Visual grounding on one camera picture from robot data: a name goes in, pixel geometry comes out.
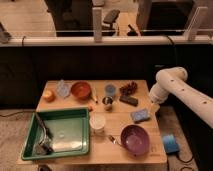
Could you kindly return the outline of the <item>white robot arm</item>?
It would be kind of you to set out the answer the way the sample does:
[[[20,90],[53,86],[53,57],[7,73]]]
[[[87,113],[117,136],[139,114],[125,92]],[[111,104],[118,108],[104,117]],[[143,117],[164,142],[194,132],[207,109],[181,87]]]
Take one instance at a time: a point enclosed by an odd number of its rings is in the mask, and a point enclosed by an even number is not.
[[[162,69],[155,78],[156,83],[149,91],[153,103],[162,104],[173,94],[213,129],[213,98],[186,83],[188,73],[185,68]]]

